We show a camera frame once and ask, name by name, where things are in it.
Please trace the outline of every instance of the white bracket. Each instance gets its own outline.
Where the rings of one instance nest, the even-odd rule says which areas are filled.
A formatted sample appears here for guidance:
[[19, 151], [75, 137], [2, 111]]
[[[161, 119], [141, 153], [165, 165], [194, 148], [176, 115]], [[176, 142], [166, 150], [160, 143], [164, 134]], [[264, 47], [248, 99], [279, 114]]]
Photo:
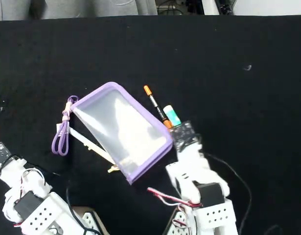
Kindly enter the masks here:
[[235, 224], [236, 217], [232, 201], [226, 199], [225, 203], [193, 211], [200, 229], [208, 230]]
[[42, 204], [23, 222], [22, 232], [28, 235], [42, 234], [61, 214], [62, 209], [56, 202], [48, 197]]
[[99, 231], [98, 226], [96, 225], [96, 221], [93, 218], [93, 215], [89, 212], [86, 212], [83, 216], [83, 221], [86, 223], [86, 227], [90, 228], [90, 229], [95, 229], [97, 231]]

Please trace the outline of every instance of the black cable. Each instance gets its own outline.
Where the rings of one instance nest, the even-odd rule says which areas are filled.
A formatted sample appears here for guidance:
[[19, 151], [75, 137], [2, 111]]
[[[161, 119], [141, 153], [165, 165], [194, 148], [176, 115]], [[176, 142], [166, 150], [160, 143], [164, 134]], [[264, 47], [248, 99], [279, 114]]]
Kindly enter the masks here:
[[267, 231], [265, 231], [263, 235], [268, 235], [274, 229], [279, 229], [279, 234], [280, 235], [283, 234], [283, 229], [278, 224], [275, 224], [275, 225], [271, 226], [270, 228], [268, 228]]
[[180, 149], [178, 150], [178, 152], [183, 152], [183, 150], [185, 149], [185, 147], [191, 143], [193, 143], [193, 139], [197, 138], [198, 142], [201, 142], [201, 135], [200, 134], [193, 134], [190, 137], [188, 137], [181, 145]]
[[57, 228], [50, 228], [49, 230], [51, 230], [51, 229], [55, 229], [57, 231], [56, 234], [59, 233]]
[[240, 177], [240, 176], [236, 173], [236, 171], [235, 171], [235, 170], [234, 170], [227, 162], [225, 162], [225, 161], [222, 160], [222, 159], [217, 158], [216, 156], [214, 156], [214, 155], [212, 155], [212, 154], [209, 154], [209, 153], [204, 153], [204, 154], [207, 155], [207, 156], [209, 156], [209, 157], [211, 157], [211, 158], [213, 158], [213, 159], [215, 159], [215, 160], [217, 160], [218, 162], [221, 162], [221, 163], [223, 163], [224, 165], [226, 165], [226, 166], [234, 173], [234, 175], [235, 175], [235, 176], [243, 183], [243, 185], [245, 186], [245, 188], [246, 188], [247, 191], [248, 191], [248, 194], [249, 194], [249, 203], [248, 203], [247, 210], [246, 210], [246, 212], [245, 212], [245, 214], [244, 214], [244, 217], [243, 217], [243, 219], [242, 219], [242, 221], [241, 221], [241, 223], [240, 223], [239, 230], [238, 230], [238, 235], [241, 235], [241, 234], [242, 234], [242, 231], [243, 231], [243, 228], [244, 228], [245, 221], [246, 221], [246, 219], [247, 219], [247, 217], [248, 217], [248, 214], [249, 214], [249, 211], [250, 211], [250, 209], [251, 209], [251, 207], [252, 207], [252, 201], [253, 201], [252, 191], [250, 190], [248, 184], [242, 179], [242, 177]]
[[170, 10], [164, 10], [164, 11], [160, 12], [160, 15], [161, 15], [162, 13], [164, 13], [164, 12], [167, 12], [167, 11], [178, 11], [178, 12], [180, 12], [181, 14], [184, 14], [183, 11], [181, 11], [181, 10], [179, 10], [179, 9], [170, 9]]
[[84, 229], [84, 233], [83, 235], [86, 235], [87, 232], [93, 232], [95, 234], [98, 234], [98, 235], [101, 235], [101, 233], [95, 229], [89, 229], [89, 228], [86, 228], [82, 222], [77, 218], [76, 214], [74, 213], [73, 209], [72, 209], [72, 206], [71, 206], [71, 203], [70, 203], [70, 200], [69, 200], [69, 186], [67, 186], [67, 190], [66, 190], [66, 200], [67, 200], [67, 204], [69, 206], [69, 210], [73, 216], [73, 218], [76, 220], [76, 222], [82, 227], [82, 229]]
[[166, 0], [166, 1], [163, 1], [162, 3], [159, 4], [159, 6], [157, 7], [157, 12], [158, 12], [158, 14], [159, 14], [160, 7], [161, 7], [163, 4], [165, 4], [165, 3], [169, 2], [169, 1], [172, 1], [172, 0]]
[[7, 165], [8, 161], [11, 159], [11, 158], [14, 158], [14, 157], [17, 157], [17, 158], [20, 158], [17, 154], [11, 154], [9, 157], [7, 157], [6, 160], [4, 160], [4, 162], [1, 164], [1, 167], [0, 167], [0, 176], [1, 176], [1, 171], [2, 169], [5, 167], [5, 165]]
[[[1, 167], [0, 167], [0, 176], [1, 176], [1, 171], [2, 169], [5, 167], [5, 165], [8, 163], [8, 161], [11, 159], [11, 158], [18, 158], [18, 159], [24, 159], [23, 157], [21, 157], [19, 154], [11, 154], [9, 157], [7, 157], [6, 160], [4, 160], [4, 162], [1, 164]], [[41, 171], [44, 171], [44, 172], [48, 172], [48, 173], [51, 173], [51, 174], [54, 174], [54, 175], [57, 175], [57, 176], [60, 176], [58, 173], [55, 173], [55, 172], [51, 172], [51, 171], [48, 171], [46, 169], [44, 169], [43, 167], [39, 166], [39, 165], [36, 165], [36, 164], [32, 164], [30, 163], [28, 160], [26, 160], [26, 163], [32, 165], [33, 167], [41, 170]]]

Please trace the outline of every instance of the black tabletop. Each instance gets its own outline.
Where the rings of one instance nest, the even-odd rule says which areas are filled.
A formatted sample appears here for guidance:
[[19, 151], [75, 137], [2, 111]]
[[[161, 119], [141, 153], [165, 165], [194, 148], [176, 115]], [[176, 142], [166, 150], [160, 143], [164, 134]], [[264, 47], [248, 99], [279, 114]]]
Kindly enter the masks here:
[[[204, 151], [249, 184], [253, 205], [243, 234], [273, 225], [301, 234], [301, 16], [114, 17], [0, 22], [0, 141], [12, 153], [63, 176], [50, 178], [73, 205], [94, 208], [111, 234], [161, 234], [173, 208], [146, 192], [176, 196], [165, 165], [172, 150], [132, 186], [110, 164], [70, 139], [51, 153], [67, 98], [114, 81], [157, 116], [143, 85], [202, 135]], [[72, 116], [71, 125], [93, 139]], [[249, 202], [224, 165], [239, 225]], [[0, 234], [21, 234], [1, 212]], [[280, 234], [277, 230], [270, 233]]]

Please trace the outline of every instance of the purple pouch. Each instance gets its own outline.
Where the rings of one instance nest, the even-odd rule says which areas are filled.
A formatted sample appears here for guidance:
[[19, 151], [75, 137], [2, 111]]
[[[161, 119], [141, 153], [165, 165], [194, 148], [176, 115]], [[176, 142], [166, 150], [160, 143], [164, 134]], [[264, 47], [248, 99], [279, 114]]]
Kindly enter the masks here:
[[132, 184], [171, 148], [167, 128], [115, 82], [71, 106]]

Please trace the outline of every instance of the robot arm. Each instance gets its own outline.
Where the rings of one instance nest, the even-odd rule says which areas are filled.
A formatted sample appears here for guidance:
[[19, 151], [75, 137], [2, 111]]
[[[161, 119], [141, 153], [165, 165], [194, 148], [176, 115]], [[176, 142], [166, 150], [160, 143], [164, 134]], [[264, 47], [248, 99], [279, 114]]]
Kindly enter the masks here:
[[210, 169], [199, 152], [202, 145], [190, 122], [171, 129], [171, 135], [178, 157], [177, 162], [166, 166], [171, 183], [182, 200], [201, 206], [182, 205], [186, 225], [172, 223], [167, 234], [188, 227], [194, 235], [238, 235], [232, 201], [226, 198], [230, 194], [228, 183]]
[[52, 187], [40, 170], [26, 169], [26, 160], [10, 157], [0, 143], [0, 179], [11, 188], [2, 211], [14, 227], [20, 227], [24, 235], [101, 234], [93, 212], [81, 218], [58, 194], [50, 192]]

